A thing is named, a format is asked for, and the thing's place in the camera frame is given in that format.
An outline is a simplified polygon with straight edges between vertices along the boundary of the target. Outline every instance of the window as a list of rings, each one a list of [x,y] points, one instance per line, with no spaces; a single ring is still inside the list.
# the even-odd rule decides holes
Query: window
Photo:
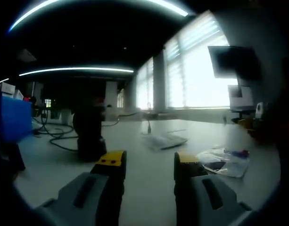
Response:
[[[140,109],[154,106],[154,61],[151,58],[138,71],[136,77],[136,105]]]
[[[124,89],[117,95],[117,107],[124,107]]]
[[[209,11],[166,43],[167,107],[213,108],[230,105],[228,85],[237,85],[237,79],[214,77],[208,46],[229,46]]]
[[[45,99],[45,105],[46,105],[46,107],[51,107],[51,100]]]

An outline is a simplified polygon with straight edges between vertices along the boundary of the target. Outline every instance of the blue box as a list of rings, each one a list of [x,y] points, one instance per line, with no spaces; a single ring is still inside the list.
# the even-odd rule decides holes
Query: blue box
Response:
[[[17,142],[32,132],[31,103],[0,93],[0,140]]]

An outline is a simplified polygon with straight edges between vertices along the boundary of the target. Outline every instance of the ceiling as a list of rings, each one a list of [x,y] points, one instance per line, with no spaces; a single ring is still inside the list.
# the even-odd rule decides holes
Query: ceiling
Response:
[[[72,77],[130,78],[207,2],[172,1],[189,13],[183,17],[147,0],[60,0],[27,17],[12,31],[9,27],[44,0],[15,1],[0,17],[0,80],[15,79],[34,70],[98,66],[124,68],[134,73],[67,73]],[[24,63],[18,54],[27,49],[36,60]],[[57,73],[45,73],[51,79]],[[24,79],[43,74],[25,76]]]

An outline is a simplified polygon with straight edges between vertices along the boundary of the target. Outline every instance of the light fixture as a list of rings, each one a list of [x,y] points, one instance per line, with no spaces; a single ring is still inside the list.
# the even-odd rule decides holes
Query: light fixture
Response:
[[[9,79],[4,79],[4,80],[0,81],[0,83],[2,83],[2,82],[4,82],[4,81],[7,81],[7,80],[9,80]]]
[[[59,0],[47,0],[43,3],[41,3],[40,5],[34,7],[33,9],[29,10],[28,12],[26,12],[23,16],[21,16],[8,30],[8,32],[10,32],[15,26],[17,26],[20,22],[22,22],[24,19],[26,19],[28,16],[30,16],[32,13],[36,12],[37,10],[47,6],[47,5],[50,5],[56,1],[59,1]]]
[[[9,28],[8,32],[10,32],[15,26],[17,26],[20,22],[22,22],[24,19],[26,19],[31,14],[35,13],[37,10],[39,10],[39,9],[41,9],[47,5],[50,5],[54,2],[57,2],[57,1],[60,1],[60,0],[47,0],[43,3],[41,3],[40,5],[34,7],[33,9],[29,10],[24,15],[22,15],[18,20],[15,21],[15,23]],[[185,12],[184,10],[180,9],[179,7],[177,7],[171,3],[168,3],[167,1],[164,1],[164,0],[147,0],[147,1],[156,3],[160,6],[168,8],[168,9],[180,14],[181,16],[187,16],[188,15],[187,12]]]
[[[117,68],[105,68],[105,67],[64,67],[64,68],[51,68],[38,70],[33,72],[27,72],[20,74],[19,76],[24,76],[28,74],[41,73],[41,72],[54,72],[54,71],[72,71],[72,70],[94,70],[94,71],[112,71],[112,72],[126,72],[133,73],[133,70],[117,69]]]
[[[168,8],[178,14],[180,14],[181,16],[187,16],[188,13],[185,12],[184,10],[180,9],[179,7],[171,4],[171,3],[168,3],[167,1],[164,1],[164,0],[147,0],[147,1],[150,1],[150,2],[153,2],[153,3],[156,3],[160,6],[163,6],[165,8]]]

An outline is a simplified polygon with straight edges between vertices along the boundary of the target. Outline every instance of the white table surface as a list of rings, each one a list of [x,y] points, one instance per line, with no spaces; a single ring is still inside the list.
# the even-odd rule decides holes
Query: white table surface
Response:
[[[273,145],[258,145],[238,125],[222,125],[197,121],[152,121],[152,133],[185,129],[175,134],[188,138],[186,145],[163,151],[151,151],[143,143],[141,132],[146,121],[120,122],[104,127],[102,135],[108,151],[126,150],[127,166],[119,224],[121,226],[174,226],[176,206],[173,193],[173,158],[176,151],[200,153],[215,145],[250,151],[250,162],[242,178],[218,175],[252,209],[259,209],[280,180],[280,160]],[[49,144],[50,137],[26,137],[19,143],[26,170],[19,174],[16,186],[21,195],[36,207],[57,197],[61,187],[94,163],[83,163],[73,153]],[[58,141],[77,148],[76,139]]]

